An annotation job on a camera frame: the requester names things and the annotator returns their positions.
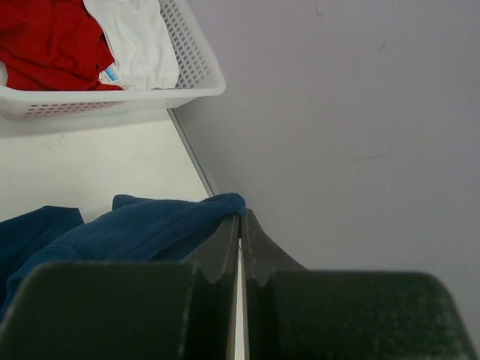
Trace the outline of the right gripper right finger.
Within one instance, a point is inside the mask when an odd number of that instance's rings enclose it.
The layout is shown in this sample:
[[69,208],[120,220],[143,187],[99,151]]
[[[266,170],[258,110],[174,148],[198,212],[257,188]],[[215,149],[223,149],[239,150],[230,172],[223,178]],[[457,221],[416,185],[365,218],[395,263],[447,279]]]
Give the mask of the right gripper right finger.
[[451,293],[428,273],[310,270],[241,218],[249,359],[477,359]]

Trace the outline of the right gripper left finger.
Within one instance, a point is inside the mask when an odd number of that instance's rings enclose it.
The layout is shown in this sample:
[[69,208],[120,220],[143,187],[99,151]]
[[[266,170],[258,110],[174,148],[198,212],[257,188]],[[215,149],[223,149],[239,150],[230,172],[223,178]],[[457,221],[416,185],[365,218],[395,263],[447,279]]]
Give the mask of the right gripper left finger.
[[57,262],[21,284],[3,359],[232,359],[239,217],[179,263]]

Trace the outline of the blue t shirt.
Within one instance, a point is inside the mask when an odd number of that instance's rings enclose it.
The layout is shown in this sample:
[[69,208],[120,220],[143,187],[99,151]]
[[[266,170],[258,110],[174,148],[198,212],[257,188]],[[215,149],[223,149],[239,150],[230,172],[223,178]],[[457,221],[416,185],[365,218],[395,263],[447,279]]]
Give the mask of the blue t shirt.
[[112,208],[86,223],[78,208],[46,205],[1,222],[1,315],[23,280],[54,262],[179,262],[215,233],[224,218],[242,215],[237,193],[199,202],[118,194]]

